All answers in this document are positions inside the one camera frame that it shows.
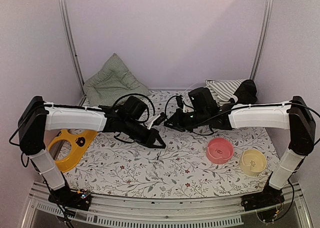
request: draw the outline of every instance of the striped cloth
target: striped cloth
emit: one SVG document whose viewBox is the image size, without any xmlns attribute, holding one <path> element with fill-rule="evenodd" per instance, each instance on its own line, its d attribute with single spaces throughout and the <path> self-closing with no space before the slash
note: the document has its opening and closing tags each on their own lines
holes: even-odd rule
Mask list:
<svg viewBox="0 0 320 228">
<path fill-rule="evenodd" d="M 102 69 L 85 82 L 83 88 L 91 106 L 111 106 L 126 94 L 150 95 L 149 90 L 133 76 L 117 54 L 113 54 Z"/>
<path fill-rule="evenodd" d="M 238 100 L 234 96 L 235 91 L 246 79 L 237 80 L 206 80 L 206 87 L 210 90 L 218 105 L 230 103 L 230 98 Z"/>
</svg>

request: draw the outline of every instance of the green pillow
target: green pillow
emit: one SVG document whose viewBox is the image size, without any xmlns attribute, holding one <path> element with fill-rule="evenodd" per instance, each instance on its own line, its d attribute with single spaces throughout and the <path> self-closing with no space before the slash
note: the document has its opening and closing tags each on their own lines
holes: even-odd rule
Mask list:
<svg viewBox="0 0 320 228">
<path fill-rule="evenodd" d="M 92 106 L 111 106 L 126 94 L 150 95 L 146 86 L 132 75 L 117 54 L 113 54 L 102 69 L 85 82 L 83 88 Z"/>
</svg>

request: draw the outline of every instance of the floral tablecloth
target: floral tablecloth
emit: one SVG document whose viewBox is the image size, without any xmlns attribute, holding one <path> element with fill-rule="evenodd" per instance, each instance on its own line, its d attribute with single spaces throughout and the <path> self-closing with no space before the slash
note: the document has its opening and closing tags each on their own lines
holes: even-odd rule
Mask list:
<svg viewBox="0 0 320 228">
<path fill-rule="evenodd" d="M 169 97 L 182 92 L 152 91 L 157 112 L 163 111 Z M 174 100 L 168 113 L 176 108 Z M 95 193 L 147 198 L 196 198 L 241 194 L 262 190 L 271 171 L 279 163 L 275 148 L 264 128 L 215 130 L 212 136 L 181 133 L 160 125 L 156 127 L 166 149 L 148 149 L 136 143 L 125 144 L 113 133 L 99 133 L 79 164 L 65 177 L 71 188 L 91 189 Z M 196 132 L 209 132 L 206 127 Z M 234 145 L 232 159 L 223 165 L 206 157 L 208 142 L 221 137 Z M 59 157 L 69 152 L 68 143 Z M 239 158 L 247 149 L 261 151 L 267 168 L 257 177 L 242 173 Z"/>
</svg>

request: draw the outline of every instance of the yellow bowl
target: yellow bowl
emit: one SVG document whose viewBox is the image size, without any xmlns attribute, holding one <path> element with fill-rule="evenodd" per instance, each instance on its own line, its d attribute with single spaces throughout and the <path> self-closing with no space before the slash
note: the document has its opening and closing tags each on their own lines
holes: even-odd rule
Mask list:
<svg viewBox="0 0 320 228">
<path fill-rule="evenodd" d="M 260 151 L 249 149 L 243 152 L 239 164 L 243 173 L 257 176 L 266 168 L 267 159 Z"/>
</svg>

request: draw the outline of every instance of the white wall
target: white wall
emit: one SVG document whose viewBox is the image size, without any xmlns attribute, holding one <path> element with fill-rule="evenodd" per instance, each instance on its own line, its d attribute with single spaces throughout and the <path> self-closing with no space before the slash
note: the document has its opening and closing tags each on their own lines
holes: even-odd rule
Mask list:
<svg viewBox="0 0 320 228">
<path fill-rule="evenodd" d="M 320 0 L 274 0 L 256 83 L 260 102 L 289 100 L 300 95 L 320 111 Z M 316 138 L 320 135 L 317 122 Z M 282 155 L 289 133 L 271 130 L 272 141 Z M 320 227 L 320 147 L 317 145 L 298 174 L 315 227 Z"/>
<path fill-rule="evenodd" d="M 247 78 L 266 0 L 67 0 L 84 79 L 119 54 L 149 88 Z"/>
<path fill-rule="evenodd" d="M 35 177 L 8 143 L 20 115 L 34 95 L 67 104 L 81 97 L 58 0 L 0 0 L 0 56 L 0 227 L 12 228 Z"/>
</svg>

